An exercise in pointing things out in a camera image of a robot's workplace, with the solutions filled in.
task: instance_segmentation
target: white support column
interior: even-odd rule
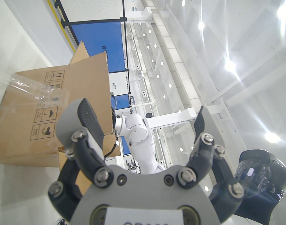
[[[175,124],[182,124],[195,120],[197,114],[194,108],[190,107],[182,112],[176,112],[166,115],[161,115],[153,118],[148,118],[148,124],[151,129],[163,128]]]
[[[149,105],[153,105],[153,104],[154,104],[154,102],[148,102],[148,103],[142,103],[142,104],[133,105],[132,107],[149,106]]]
[[[152,19],[152,11],[150,7],[146,7],[144,11],[125,12],[125,16],[128,21],[145,22],[145,20]]]

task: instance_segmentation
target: cardboard box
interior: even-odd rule
[[[58,167],[55,125],[67,105],[87,98],[111,151],[110,84],[106,52],[89,57],[81,43],[69,65],[35,69],[12,76],[0,105],[0,163]],[[115,150],[111,156],[120,155]]]

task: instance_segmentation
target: white floor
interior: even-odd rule
[[[0,0],[0,101],[10,74],[51,64]],[[0,164],[0,224],[54,224],[60,216],[47,191],[58,168]]]

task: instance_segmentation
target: white ceiling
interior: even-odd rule
[[[268,150],[286,164],[286,29],[282,33],[277,17],[285,0],[185,1],[153,0],[203,100],[227,106],[224,135],[232,145]],[[227,57],[236,74],[225,70]],[[235,128],[244,142],[236,141]],[[268,131],[281,141],[266,141]],[[228,153],[236,165],[237,152]],[[273,216],[286,224],[286,195]]]

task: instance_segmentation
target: black metal frame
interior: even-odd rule
[[[77,21],[77,22],[70,22],[67,14],[65,13],[65,10],[63,8],[63,5],[60,0],[55,0],[54,3],[55,8],[59,8],[63,14],[64,19],[61,19],[61,24],[62,27],[65,29],[67,26],[72,34],[72,37],[74,41],[76,42],[77,45],[79,45],[79,40],[77,39],[72,26],[73,25],[82,25],[82,24],[94,24],[94,23],[106,23],[106,22],[123,22],[124,24],[124,34],[125,34],[125,51],[126,51],[126,61],[127,61],[127,68],[124,71],[115,71],[115,72],[110,72],[110,73],[118,73],[118,72],[126,72],[128,75],[128,86],[129,86],[129,64],[128,64],[128,54],[127,54],[127,35],[126,35],[126,21],[127,18],[125,17],[125,1],[122,0],[122,11],[123,11],[123,17],[120,17],[119,19],[102,19],[102,20],[87,20],[87,21]],[[132,106],[131,106],[131,98],[130,98],[130,87],[129,87],[129,109],[130,112],[132,112]]]

